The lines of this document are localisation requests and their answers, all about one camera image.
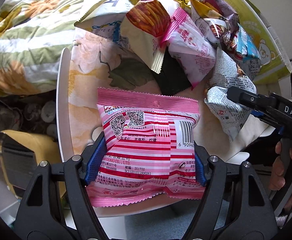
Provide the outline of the pink striped snack bag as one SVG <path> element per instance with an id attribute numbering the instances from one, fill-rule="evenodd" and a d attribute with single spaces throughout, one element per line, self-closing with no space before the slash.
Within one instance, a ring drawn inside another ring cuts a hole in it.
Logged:
<path id="1" fill-rule="evenodd" d="M 195 99 L 98 89 L 106 151 L 87 167 L 94 207 L 129 205 L 159 194 L 199 199 L 206 183 L 195 156 Z"/>

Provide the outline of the green cardboard box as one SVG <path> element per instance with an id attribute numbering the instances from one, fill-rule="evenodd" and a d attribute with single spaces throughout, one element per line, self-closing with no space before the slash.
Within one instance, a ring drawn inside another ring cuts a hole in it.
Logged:
<path id="1" fill-rule="evenodd" d="M 261 69 L 254 83 L 275 83 L 292 72 L 292 64 L 273 27 L 250 0 L 224 0 L 238 14 L 241 26 L 259 51 Z"/>

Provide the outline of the white grey printed snack bag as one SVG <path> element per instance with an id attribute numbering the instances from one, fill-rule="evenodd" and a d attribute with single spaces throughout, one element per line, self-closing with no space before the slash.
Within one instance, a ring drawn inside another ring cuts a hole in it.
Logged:
<path id="1" fill-rule="evenodd" d="M 242 92 L 255 94 L 256 87 L 235 61 L 221 48 L 217 48 L 216 62 L 204 102 L 217 117 L 230 141 L 239 134 L 252 111 L 239 104 Z"/>

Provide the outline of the blue snack bag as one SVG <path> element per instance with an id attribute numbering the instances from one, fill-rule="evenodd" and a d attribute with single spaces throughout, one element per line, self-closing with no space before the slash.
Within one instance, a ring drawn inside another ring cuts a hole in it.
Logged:
<path id="1" fill-rule="evenodd" d="M 235 48 L 235 59 L 240 68 L 253 81 L 261 68 L 259 51 L 254 45 L 245 29 L 238 24 L 237 43 Z"/>

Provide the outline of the white pink snack bag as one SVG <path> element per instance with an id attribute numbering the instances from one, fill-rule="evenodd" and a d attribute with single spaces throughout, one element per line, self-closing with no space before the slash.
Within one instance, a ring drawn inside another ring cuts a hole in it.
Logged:
<path id="1" fill-rule="evenodd" d="M 182 8 L 177 8 L 171 16 L 162 41 L 166 42 L 170 56 L 182 66 L 192 88 L 213 69 L 216 50 Z"/>

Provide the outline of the purple snack bag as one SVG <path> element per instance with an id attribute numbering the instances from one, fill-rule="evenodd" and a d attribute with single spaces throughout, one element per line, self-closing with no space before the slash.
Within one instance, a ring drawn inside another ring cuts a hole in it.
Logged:
<path id="1" fill-rule="evenodd" d="M 204 0 L 205 5 L 210 5 L 217 11 L 228 23 L 231 32 L 238 29 L 239 15 L 238 13 L 224 0 Z"/>

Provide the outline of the fries stick snack bag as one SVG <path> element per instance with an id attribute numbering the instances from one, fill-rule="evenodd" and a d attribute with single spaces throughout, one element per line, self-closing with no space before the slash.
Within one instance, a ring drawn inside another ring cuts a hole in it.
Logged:
<path id="1" fill-rule="evenodd" d="M 164 35 L 179 5 L 174 0 L 128 1 L 132 7 L 120 25 L 119 44 L 159 74 L 166 50 Z"/>

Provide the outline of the floral striped quilt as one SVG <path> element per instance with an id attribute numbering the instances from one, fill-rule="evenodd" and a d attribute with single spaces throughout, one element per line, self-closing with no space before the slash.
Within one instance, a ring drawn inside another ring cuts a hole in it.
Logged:
<path id="1" fill-rule="evenodd" d="M 57 86 L 60 54 L 79 36 L 85 0 L 5 0 L 0 7 L 0 97 Z"/>

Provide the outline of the white blue printed bag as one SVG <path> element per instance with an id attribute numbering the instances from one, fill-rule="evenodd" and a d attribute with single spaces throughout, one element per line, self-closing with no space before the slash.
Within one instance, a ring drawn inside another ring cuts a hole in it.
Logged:
<path id="1" fill-rule="evenodd" d="M 130 49 L 129 39 L 121 35 L 121 24 L 134 6 L 129 0 L 85 0 L 89 9 L 74 23 L 77 28 Z"/>

